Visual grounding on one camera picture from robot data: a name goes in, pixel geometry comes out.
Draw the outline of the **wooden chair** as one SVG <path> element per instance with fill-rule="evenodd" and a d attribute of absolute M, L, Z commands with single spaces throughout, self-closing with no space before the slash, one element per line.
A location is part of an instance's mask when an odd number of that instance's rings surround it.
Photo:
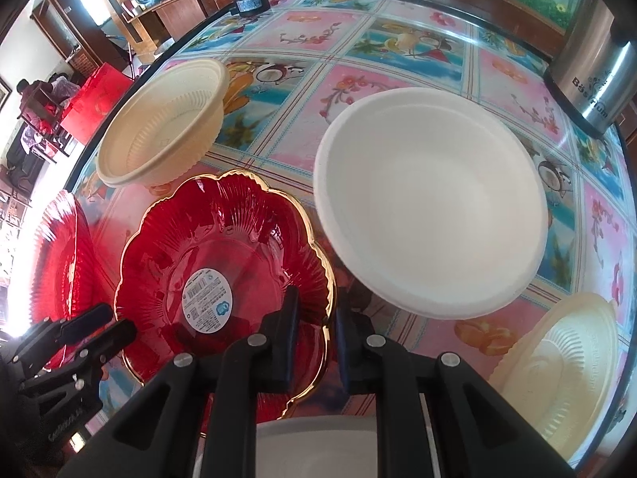
<path fill-rule="evenodd" d="M 27 153 L 40 151 L 47 158 L 51 157 L 50 152 L 67 154 L 68 134 L 63 132 L 59 120 L 77 89 L 77 85 L 64 76 L 54 82 L 29 83 L 21 79 L 17 83 L 16 91 L 21 95 L 20 117 L 26 123 L 21 144 Z"/>

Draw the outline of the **red gift bag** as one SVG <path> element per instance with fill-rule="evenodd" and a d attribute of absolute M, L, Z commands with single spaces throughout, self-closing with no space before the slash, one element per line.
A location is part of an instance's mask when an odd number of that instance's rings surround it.
<path fill-rule="evenodd" d="M 86 146 L 99 125 L 133 84 L 133 79 L 109 64 L 101 65 L 70 98 L 62 114 L 62 128 Z"/>

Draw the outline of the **cream ribbed plate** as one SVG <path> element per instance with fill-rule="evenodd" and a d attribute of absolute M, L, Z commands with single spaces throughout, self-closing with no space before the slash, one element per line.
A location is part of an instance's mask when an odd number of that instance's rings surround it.
<path fill-rule="evenodd" d="M 489 384 L 569 461 L 598 424 L 617 374 L 617 303 L 560 300 L 506 353 Z"/>

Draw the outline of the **small red gold-rimmed plate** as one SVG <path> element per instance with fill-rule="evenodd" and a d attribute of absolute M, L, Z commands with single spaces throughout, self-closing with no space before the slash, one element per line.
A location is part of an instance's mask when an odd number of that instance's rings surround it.
<path fill-rule="evenodd" d="M 291 415 L 324 376 L 334 270 L 294 196 L 247 170 L 191 177 L 146 210 L 124 248 L 115 316 L 136 328 L 124 364 L 146 384 L 180 353 L 223 353 L 257 332 L 291 287 L 299 292 L 293 379 L 287 393 L 259 396 L 260 422 Z"/>

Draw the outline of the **stainless steel kettle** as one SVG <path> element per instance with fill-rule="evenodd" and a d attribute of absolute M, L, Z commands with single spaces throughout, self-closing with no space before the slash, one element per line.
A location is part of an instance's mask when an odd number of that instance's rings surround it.
<path fill-rule="evenodd" d="M 602 0 L 580 0 L 543 80 L 573 124 L 602 138 L 636 93 L 636 41 Z"/>

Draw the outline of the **large red glass plate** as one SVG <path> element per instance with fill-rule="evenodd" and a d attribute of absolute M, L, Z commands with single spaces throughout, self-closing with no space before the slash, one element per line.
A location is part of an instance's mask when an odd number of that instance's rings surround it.
<path fill-rule="evenodd" d="M 29 316 L 70 321 L 94 305 L 95 254 L 90 227 L 76 197 L 59 191 L 35 229 Z"/>

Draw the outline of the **cream ribbed deep bowl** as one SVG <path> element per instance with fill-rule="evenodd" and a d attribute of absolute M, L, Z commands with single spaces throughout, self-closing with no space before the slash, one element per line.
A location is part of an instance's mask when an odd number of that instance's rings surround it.
<path fill-rule="evenodd" d="M 160 73 L 118 111 L 96 170 L 111 188 L 167 184 L 196 165 L 223 126 L 230 74 L 216 59 L 190 59 Z"/>

